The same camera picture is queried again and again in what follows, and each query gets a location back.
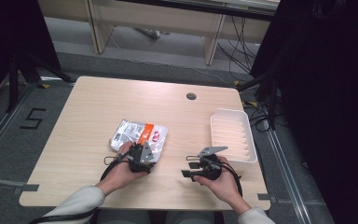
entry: person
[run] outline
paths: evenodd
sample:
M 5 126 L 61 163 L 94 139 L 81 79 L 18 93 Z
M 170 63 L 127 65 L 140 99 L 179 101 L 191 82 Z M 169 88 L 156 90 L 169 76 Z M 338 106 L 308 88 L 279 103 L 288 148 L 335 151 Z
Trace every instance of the person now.
M 124 154 L 132 146 L 132 142 L 123 144 L 118 153 Z M 227 162 L 224 157 L 218 157 L 221 162 Z M 126 188 L 133 181 L 145 176 L 145 172 L 133 173 L 127 162 L 116 165 L 103 179 L 95 186 L 86 186 L 75 192 L 63 203 L 43 217 L 60 217 L 75 214 L 83 214 L 103 204 L 106 196 L 118 189 Z M 196 175 L 194 179 L 201 185 L 209 188 L 213 194 L 223 202 L 228 203 L 236 212 L 240 224 L 270 224 L 274 223 L 260 208 L 252 208 L 238 193 L 234 177 L 226 169 L 216 180 L 210 180 L 203 176 Z M 150 223 L 146 211 L 125 211 L 104 209 L 98 215 L 99 224 L 138 224 Z M 91 215 L 85 215 L 76 220 L 51 221 L 51 223 L 80 224 L 87 223 Z M 169 224 L 213 224 L 213 212 L 168 212 L 166 223 Z

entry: human hand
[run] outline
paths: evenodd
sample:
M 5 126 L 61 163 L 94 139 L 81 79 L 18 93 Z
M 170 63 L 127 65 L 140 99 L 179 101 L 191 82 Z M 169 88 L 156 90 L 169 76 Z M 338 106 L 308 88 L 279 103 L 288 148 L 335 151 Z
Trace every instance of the human hand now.
M 133 142 L 124 143 L 118 150 L 118 153 L 121 154 L 126 153 L 128 150 L 130 150 L 130 147 L 132 145 Z M 102 180 L 100 183 L 95 185 L 95 187 L 101 189 L 101 191 L 105 196 L 109 195 L 110 193 L 112 193 L 117 189 L 124 189 L 135 179 L 147 175 L 146 172 L 133 173 L 130 170 L 130 165 L 127 162 L 125 162 L 128 161 L 129 159 L 123 158 L 122 160 L 124 162 L 117 164 L 107 174 L 104 180 Z
M 218 156 L 217 158 L 220 162 L 228 163 L 225 157 Z M 222 174 L 215 180 L 200 175 L 195 175 L 193 178 L 201 185 L 208 187 L 218 199 L 228 203 L 238 215 L 251 209 L 251 206 L 241 197 L 234 176 L 227 169 L 222 168 Z

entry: gray sleeve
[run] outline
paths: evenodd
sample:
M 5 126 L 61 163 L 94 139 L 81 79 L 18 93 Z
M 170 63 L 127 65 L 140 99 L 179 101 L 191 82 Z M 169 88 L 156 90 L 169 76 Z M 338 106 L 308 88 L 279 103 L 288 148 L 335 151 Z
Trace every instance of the gray sleeve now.
M 94 186 L 86 186 L 72 194 L 68 199 L 58 205 L 54 210 L 45 214 L 44 217 L 85 213 L 96 207 L 101 206 L 103 202 L 104 194 L 100 189 Z M 54 224 L 80 224 L 85 223 L 87 220 L 89 220 L 89 217 L 75 221 L 54 222 Z
M 238 217 L 239 224 L 274 224 L 266 213 L 258 208 L 254 207 L 251 210 L 243 213 Z

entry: white tray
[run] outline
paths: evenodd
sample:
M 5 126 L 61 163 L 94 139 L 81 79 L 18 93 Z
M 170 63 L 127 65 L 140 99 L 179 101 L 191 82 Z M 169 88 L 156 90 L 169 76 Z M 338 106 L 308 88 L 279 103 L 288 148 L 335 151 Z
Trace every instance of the white tray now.
M 212 146 L 228 149 L 217 152 L 224 156 L 239 174 L 257 161 L 248 116 L 240 110 L 217 109 L 211 116 Z

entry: wooden table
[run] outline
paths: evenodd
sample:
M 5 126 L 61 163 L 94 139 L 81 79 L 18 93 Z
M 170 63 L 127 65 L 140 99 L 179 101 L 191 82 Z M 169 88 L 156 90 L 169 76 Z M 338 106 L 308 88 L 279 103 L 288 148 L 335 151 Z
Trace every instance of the wooden table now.
M 188 100 L 188 93 L 197 95 Z M 106 198 L 103 207 L 130 209 L 230 210 L 211 191 L 183 178 L 186 156 L 211 144 L 210 118 L 217 108 L 242 110 L 234 89 L 81 77 L 51 133 L 28 184 L 37 191 L 22 193 L 24 206 L 57 206 L 85 185 L 99 182 L 106 156 L 115 156 L 109 139 L 119 123 L 141 121 L 168 128 L 161 157 L 152 173 Z M 243 198 L 264 210 L 269 201 L 259 163 L 243 173 Z

